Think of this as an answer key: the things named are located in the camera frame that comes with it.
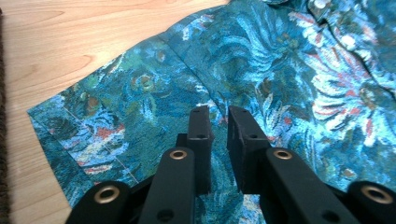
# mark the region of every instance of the flower print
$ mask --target flower print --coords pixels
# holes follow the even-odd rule
[[[196,33],[201,33],[206,29],[206,26],[214,21],[213,15],[204,14],[199,19],[194,20],[190,25],[186,26],[183,29],[183,37],[184,41],[187,41],[191,38],[192,35],[197,35]]]
[[[391,96],[375,85],[361,62],[345,49],[334,46],[317,51],[306,57],[306,64],[316,71],[312,79],[318,91],[312,105],[315,119],[340,139],[348,130],[360,127],[368,147],[375,140],[394,139],[389,109],[394,111],[396,105]]]
[[[268,140],[277,147],[286,147],[290,139],[289,130],[292,126],[289,105],[280,101],[274,103],[274,95],[270,93],[262,105],[263,130]]]

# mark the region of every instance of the black plastic bracket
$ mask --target black plastic bracket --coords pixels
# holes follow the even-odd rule
[[[371,182],[326,186],[293,151],[272,148],[252,115],[229,107],[228,144],[238,187],[260,194],[267,223],[394,223],[395,193]]]

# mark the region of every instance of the patterned fabric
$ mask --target patterned fabric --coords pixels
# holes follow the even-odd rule
[[[154,174],[198,105],[209,106],[216,136],[213,192],[197,199],[199,223],[263,222],[258,196],[236,190],[229,105],[251,111],[273,146],[295,150],[324,182],[396,190],[392,5],[233,0],[128,49],[28,113],[72,206],[101,181],[133,186]]]

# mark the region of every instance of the light wood surface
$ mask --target light wood surface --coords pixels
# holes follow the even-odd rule
[[[189,14],[227,2],[0,0],[13,223],[64,223],[70,213],[26,110]]]

